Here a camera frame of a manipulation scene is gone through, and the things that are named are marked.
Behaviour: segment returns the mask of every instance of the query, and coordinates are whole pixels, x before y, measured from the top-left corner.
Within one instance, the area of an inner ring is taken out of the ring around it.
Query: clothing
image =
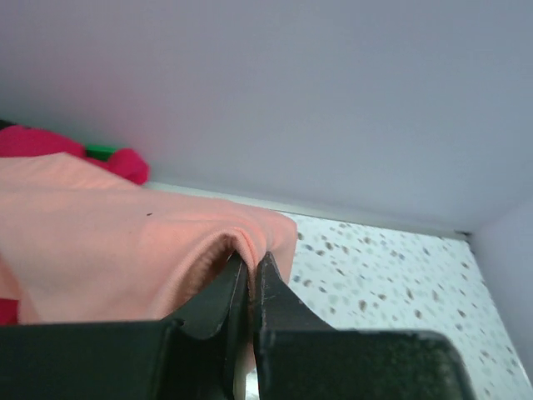
[[[20,323],[158,319],[237,250],[287,282],[296,224],[277,212],[138,187],[61,153],[0,158],[0,298]]]
[[[44,129],[13,125],[0,131],[0,157],[35,157],[55,153],[72,154],[137,185],[148,180],[148,164],[131,148],[116,151],[104,162],[87,157],[82,144]]]

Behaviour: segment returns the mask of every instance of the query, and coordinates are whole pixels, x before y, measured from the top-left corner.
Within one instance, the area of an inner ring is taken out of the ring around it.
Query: white wall
[[[530,0],[18,0],[0,113],[158,181],[473,230],[533,194]]]
[[[533,197],[476,232],[472,248],[501,318],[533,378]]]

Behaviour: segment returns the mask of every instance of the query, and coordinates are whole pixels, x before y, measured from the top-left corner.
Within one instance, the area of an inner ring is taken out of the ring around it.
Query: peach cloth
[[[163,318],[234,249],[250,283],[267,251],[287,281],[295,246],[276,212],[141,188],[64,153],[0,158],[0,298],[20,301],[20,323]]]

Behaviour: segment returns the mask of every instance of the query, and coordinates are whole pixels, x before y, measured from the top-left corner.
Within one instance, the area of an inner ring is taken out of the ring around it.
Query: red fabric
[[[16,325],[17,321],[17,300],[0,298],[0,326]]]
[[[89,158],[80,143],[44,129],[15,125],[0,132],[0,157],[36,157],[54,153],[69,153],[108,170],[137,185],[148,180],[150,167],[131,148],[116,151],[106,162]]]

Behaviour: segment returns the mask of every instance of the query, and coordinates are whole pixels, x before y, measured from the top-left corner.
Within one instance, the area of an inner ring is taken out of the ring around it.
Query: speckled countertop
[[[285,214],[298,224],[289,286],[339,329],[419,328],[461,353],[478,400],[533,389],[466,242]],[[247,379],[247,399],[257,376]]]

